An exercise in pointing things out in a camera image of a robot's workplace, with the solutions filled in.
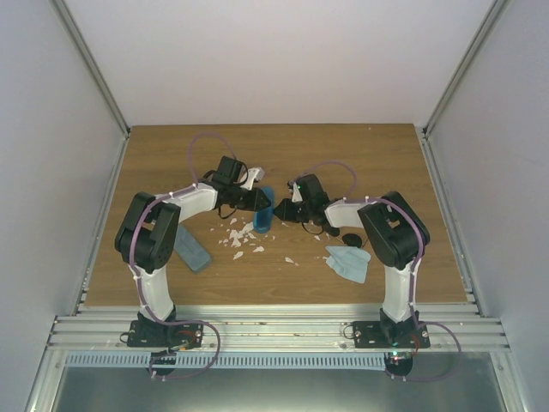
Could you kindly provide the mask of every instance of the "metal vent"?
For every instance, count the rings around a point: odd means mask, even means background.
[[[178,353],[176,364],[158,367],[201,368],[212,359],[200,352]],[[71,352],[68,367],[148,367],[149,352]],[[213,366],[219,369],[385,369],[383,354],[271,354],[224,353]]]

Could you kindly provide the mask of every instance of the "white wall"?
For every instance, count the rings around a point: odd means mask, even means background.
[[[491,2],[68,4],[130,125],[424,125]]]
[[[534,410],[549,403],[549,2],[510,3],[432,144],[489,314]]]
[[[46,0],[0,13],[0,410],[23,410],[81,282],[122,133]]]

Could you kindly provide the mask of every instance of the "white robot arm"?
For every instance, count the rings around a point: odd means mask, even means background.
[[[283,221],[312,221],[334,236],[339,235],[340,227],[363,228],[385,268],[385,299],[380,312],[385,338],[393,344],[414,330],[411,307],[415,304],[417,273],[430,234],[400,193],[392,191],[382,198],[358,202],[333,201],[314,174],[299,177],[289,187],[292,199],[284,199],[274,214]],[[393,210],[390,204],[400,211]]]
[[[115,248],[134,273],[142,308],[128,336],[131,347],[173,348],[189,343],[188,325],[168,326],[175,306],[168,292],[166,264],[172,255],[178,224],[190,217],[226,204],[234,209],[259,211],[270,206],[255,182],[263,178],[260,167],[223,157],[216,171],[180,191],[165,195],[138,193],[134,197],[115,239]],[[140,222],[153,223],[153,228]]]

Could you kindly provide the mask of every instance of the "wooden surface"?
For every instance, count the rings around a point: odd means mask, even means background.
[[[165,193],[191,183],[186,161],[190,139],[201,131],[215,131],[233,146],[248,167],[263,167],[260,185],[274,187],[276,204],[288,197],[286,182],[306,168],[328,159],[353,167],[359,184],[353,197],[382,196],[396,190],[412,205],[431,232],[418,279],[418,301],[463,302],[462,281],[450,248],[415,130],[410,124],[300,124],[141,126],[131,132],[122,171],[95,263],[87,304],[137,305],[136,287],[113,241],[132,197],[138,191]],[[198,141],[194,151],[197,172],[216,168],[227,154],[211,137]],[[315,171],[330,197],[340,197],[351,184],[350,173],[339,166]],[[224,246],[228,228],[241,229],[252,213],[237,212],[237,223],[222,221],[216,212],[197,215],[184,225],[212,254],[213,263],[192,273],[174,252],[168,264],[170,293],[176,304],[311,304],[376,303],[384,296],[383,266],[372,254],[366,282],[339,277],[326,265],[326,245],[342,245],[326,234],[320,240],[298,224],[283,226],[278,219],[268,236],[239,248]],[[353,230],[363,238],[365,233]],[[263,252],[253,253],[258,245]],[[370,245],[365,249],[372,253]],[[237,251],[244,255],[232,260]],[[285,261],[291,258],[295,264]]]

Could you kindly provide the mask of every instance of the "black cable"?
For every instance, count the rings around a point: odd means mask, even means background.
[[[323,234],[323,233],[324,233],[324,228],[323,228],[323,230],[320,231],[319,233],[309,232],[309,231],[307,230],[307,228],[305,227],[305,222],[304,222],[304,221],[301,222],[301,227],[302,227],[307,233],[309,233],[309,234],[318,235],[318,234]]]

